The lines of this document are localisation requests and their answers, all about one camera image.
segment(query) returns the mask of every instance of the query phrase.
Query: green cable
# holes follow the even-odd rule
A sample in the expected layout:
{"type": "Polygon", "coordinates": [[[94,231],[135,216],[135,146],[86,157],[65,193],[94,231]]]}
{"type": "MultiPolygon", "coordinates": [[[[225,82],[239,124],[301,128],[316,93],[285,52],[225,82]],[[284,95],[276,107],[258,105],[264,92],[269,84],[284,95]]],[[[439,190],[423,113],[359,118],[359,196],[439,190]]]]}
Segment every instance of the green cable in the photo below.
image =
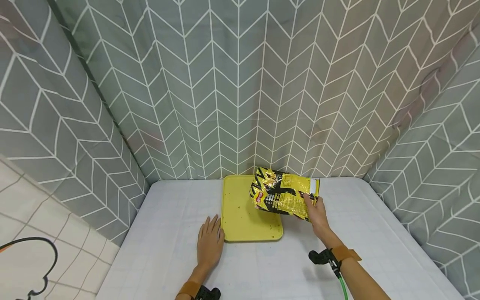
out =
{"type": "Polygon", "coordinates": [[[343,281],[343,277],[340,276],[338,280],[340,280],[340,284],[342,285],[342,290],[343,290],[343,295],[345,296],[345,300],[348,300],[347,288],[345,287],[345,281],[343,281]]]}

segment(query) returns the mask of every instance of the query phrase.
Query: white tiled wall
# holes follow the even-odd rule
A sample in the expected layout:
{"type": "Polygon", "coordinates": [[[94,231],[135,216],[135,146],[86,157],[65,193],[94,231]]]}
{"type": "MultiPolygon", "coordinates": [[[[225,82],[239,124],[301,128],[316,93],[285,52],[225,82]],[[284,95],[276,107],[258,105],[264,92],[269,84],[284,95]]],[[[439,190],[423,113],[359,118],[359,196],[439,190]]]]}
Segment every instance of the white tiled wall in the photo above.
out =
{"type": "Polygon", "coordinates": [[[0,157],[0,245],[32,236],[59,253],[40,299],[94,300],[119,247],[0,157]]]}

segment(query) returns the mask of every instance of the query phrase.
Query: finger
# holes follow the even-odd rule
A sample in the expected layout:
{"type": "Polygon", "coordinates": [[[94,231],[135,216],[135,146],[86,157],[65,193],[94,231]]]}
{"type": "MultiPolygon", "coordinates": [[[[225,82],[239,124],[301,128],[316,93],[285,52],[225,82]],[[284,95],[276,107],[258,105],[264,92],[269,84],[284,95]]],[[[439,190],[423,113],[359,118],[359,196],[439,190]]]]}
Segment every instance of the finger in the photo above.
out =
{"type": "Polygon", "coordinates": [[[215,217],[213,217],[212,221],[210,222],[210,224],[208,224],[208,229],[207,229],[207,232],[212,232],[213,231],[213,227],[215,226],[215,223],[216,223],[216,220],[218,219],[218,215],[215,215],[215,217]]]}
{"type": "Polygon", "coordinates": [[[218,235],[218,242],[223,243],[225,241],[225,232],[223,228],[220,229],[220,234],[218,235]]]}
{"type": "Polygon", "coordinates": [[[307,193],[303,193],[303,200],[305,201],[305,205],[307,205],[308,210],[314,207],[312,200],[310,199],[310,196],[307,193]]]}
{"type": "Polygon", "coordinates": [[[221,219],[222,219],[221,217],[219,217],[219,218],[217,219],[217,221],[216,221],[216,223],[215,223],[215,225],[214,225],[214,227],[213,227],[213,232],[218,233],[218,230],[220,229],[220,224],[222,223],[222,222],[221,222],[221,219]]]}
{"type": "Polygon", "coordinates": [[[201,239],[203,235],[204,235],[204,225],[202,224],[200,226],[200,231],[198,232],[198,239],[201,239]]]}
{"type": "Polygon", "coordinates": [[[206,220],[205,223],[202,225],[202,227],[203,227],[202,235],[204,235],[205,233],[208,232],[208,224],[210,224],[210,216],[207,217],[207,220],[206,220]]]}
{"type": "Polygon", "coordinates": [[[315,206],[317,206],[317,204],[321,204],[321,205],[324,205],[324,199],[320,196],[317,197],[317,203],[315,204],[315,206]]]}

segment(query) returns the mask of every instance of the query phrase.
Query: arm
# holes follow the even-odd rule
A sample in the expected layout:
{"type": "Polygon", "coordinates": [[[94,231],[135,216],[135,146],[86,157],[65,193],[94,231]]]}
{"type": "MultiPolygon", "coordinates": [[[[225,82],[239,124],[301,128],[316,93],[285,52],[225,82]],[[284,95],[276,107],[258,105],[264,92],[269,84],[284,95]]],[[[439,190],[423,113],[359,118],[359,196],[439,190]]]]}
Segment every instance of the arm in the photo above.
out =
{"type": "MultiPolygon", "coordinates": [[[[331,249],[343,245],[343,242],[328,225],[323,199],[319,197],[315,206],[307,194],[304,194],[303,199],[308,208],[313,232],[325,247],[331,249]]],[[[390,300],[384,290],[355,259],[347,258],[343,260],[340,271],[355,300],[390,300]]]]}
{"type": "MultiPolygon", "coordinates": [[[[220,229],[220,220],[216,215],[210,222],[210,217],[200,227],[197,242],[197,266],[193,269],[188,281],[202,285],[208,274],[213,270],[223,251],[225,233],[220,229]]],[[[192,300],[187,294],[179,294],[175,300],[192,300]]]]}

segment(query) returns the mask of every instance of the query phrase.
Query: chevron pattern curtain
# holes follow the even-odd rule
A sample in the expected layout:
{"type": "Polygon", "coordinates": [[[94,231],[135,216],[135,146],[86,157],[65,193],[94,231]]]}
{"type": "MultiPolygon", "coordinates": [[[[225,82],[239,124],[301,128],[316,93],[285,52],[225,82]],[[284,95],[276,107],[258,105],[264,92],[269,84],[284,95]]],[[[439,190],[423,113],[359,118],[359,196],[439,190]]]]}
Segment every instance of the chevron pattern curtain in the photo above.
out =
{"type": "Polygon", "coordinates": [[[157,180],[368,173],[478,298],[479,0],[0,4],[0,153],[117,244],[157,180]]]}
{"type": "Polygon", "coordinates": [[[362,177],[478,1],[57,0],[142,172],[362,177]]]}
{"type": "Polygon", "coordinates": [[[48,3],[0,15],[0,154],[121,245],[149,184],[48,3]]]}
{"type": "Polygon", "coordinates": [[[461,39],[365,177],[465,299],[480,298],[479,37],[461,39]]]}

